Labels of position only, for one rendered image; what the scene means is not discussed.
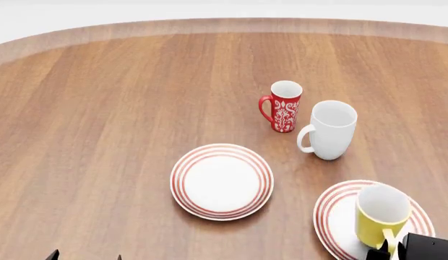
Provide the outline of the yellow and white mug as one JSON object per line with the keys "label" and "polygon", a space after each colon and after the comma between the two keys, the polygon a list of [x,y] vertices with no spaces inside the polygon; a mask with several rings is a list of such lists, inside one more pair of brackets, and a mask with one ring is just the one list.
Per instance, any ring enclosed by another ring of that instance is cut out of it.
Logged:
{"label": "yellow and white mug", "polygon": [[370,248],[397,249],[397,235],[412,214],[406,194],[392,186],[375,183],[362,188],[356,197],[356,237]]}

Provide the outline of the white plate with red rings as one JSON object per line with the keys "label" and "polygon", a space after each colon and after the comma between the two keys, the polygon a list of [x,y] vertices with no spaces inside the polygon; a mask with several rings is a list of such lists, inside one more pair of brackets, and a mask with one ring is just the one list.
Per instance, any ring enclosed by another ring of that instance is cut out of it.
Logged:
{"label": "white plate with red rings", "polygon": [[245,218],[261,209],[275,180],[264,158],[237,144],[206,144],[173,166],[171,194],[186,212],[206,220]]}
{"label": "white plate with red rings", "polygon": [[[365,260],[368,246],[356,236],[356,197],[367,186],[384,184],[371,180],[351,180],[336,183],[317,199],[313,210],[316,235],[324,248],[337,260]],[[407,233],[436,237],[431,218],[410,196],[412,214],[397,238],[402,241]]]}

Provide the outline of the plain white mug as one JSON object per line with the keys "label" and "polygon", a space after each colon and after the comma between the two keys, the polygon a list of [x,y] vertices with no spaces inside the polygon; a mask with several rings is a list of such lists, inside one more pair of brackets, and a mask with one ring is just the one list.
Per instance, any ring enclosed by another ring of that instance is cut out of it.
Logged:
{"label": "plain white mug", "polygon": [[297,146],[303,153],[314,153],[323,160],[336,160],[349,147],[358,114],[347,103],[325,100],[311,112],[310,124],[299,131]]}

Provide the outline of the red white-patterned tall mug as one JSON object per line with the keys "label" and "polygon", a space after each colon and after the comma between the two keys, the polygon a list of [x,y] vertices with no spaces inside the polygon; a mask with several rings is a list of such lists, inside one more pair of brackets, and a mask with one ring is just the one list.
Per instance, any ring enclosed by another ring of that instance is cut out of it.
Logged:
{"label": "red white-patterned tall mug", "polygon": [[[293,131],[296,127],[302,86],[296,82],[282,80],[272,84],[270,90],[270,95],[259,99],[259,111],[270,122],[274,131],[279,133]],[[265,101],[270,101],[270,116],[263,111],[262,106]]]}

